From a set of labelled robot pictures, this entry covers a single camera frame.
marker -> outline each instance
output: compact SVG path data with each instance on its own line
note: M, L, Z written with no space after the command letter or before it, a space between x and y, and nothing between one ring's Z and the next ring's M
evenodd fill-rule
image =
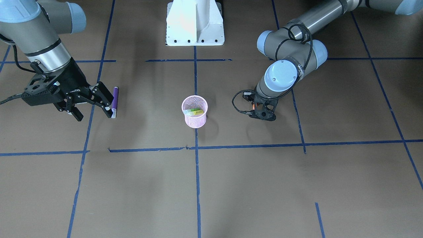
M113 101L112 101L112 118L116 118L116 114L118 112L118 96L119 96L119 88L115 87L113 89Z

